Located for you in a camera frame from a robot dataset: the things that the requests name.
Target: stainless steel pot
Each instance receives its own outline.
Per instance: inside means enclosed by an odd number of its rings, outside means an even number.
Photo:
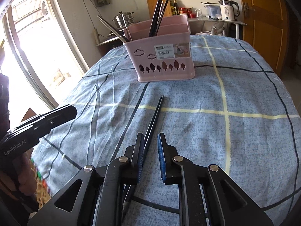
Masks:
[[[133,21],[134,18],[133,18],[133,16],[132,16],[133,13],[134,13],[134,12],[132,12],[132,13],[130,13],[130,12],[125,12],[125,13],[123,13],[122,11],[119,12],[119,14],[116,15],[116,16],[114,17],[114,19],[112,19],[112,21],[114,21],[114,23],[115,23],[117,29],[118,29],[118,28],[121,28],[121,27],[124,27],[124,22],[123,22],[123,19],[122,19],[122,14],[123,14],[123,16],[124,16],[124,19],[125,19],[126,24],[127,24],[127,25],[130,25],[130,24],[132,24],[132,23],[134,22],[134,21]]]

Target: door handle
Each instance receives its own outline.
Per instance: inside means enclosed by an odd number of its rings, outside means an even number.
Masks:
[[[243,10],[244,10],[245,17],[249,17],[249,10],[256,11],[256,9],[254,8],[249,8],[249,4],[247,2],[243,3]]]

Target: electrical outlet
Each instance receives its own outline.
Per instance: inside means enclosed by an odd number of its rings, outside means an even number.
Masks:
[[[95,42],[96,42],[96,45],[100,43],[100,40],[99,40],[99,36],[98,36],[98,31],[97,29],[93,29],[93,34],[94,34],[94,37],[95,37]]]

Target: white table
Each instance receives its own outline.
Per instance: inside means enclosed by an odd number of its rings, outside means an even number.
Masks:
[[[194,21],[202,21],[202,22],[224,22],[224,23],[231,23],[231,24],[235,24],[236,25],[236,39],[239,39],[239,33],[238,33],[238,25],[243,25],[246,26],[247,24],[241,22],[241,21],[227,21],[227,20],[223,20],[223,19],[219,19],[219,20],[214,20],[211,18],[207,18],[207,17],[201,17],[201,18],[188,18],[189,22],[194,22]]]

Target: electric kettle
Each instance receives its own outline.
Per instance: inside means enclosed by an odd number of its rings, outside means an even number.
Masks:
[[[220,0],[219,4],[221,4],[221,12],[222,12],[222,19],[228,21],[234,21],[235,17],[239,16],[239,6],[237,2],[229,1],[229,0]],[[237,8],[237,14],[234,14],[234,7]]]

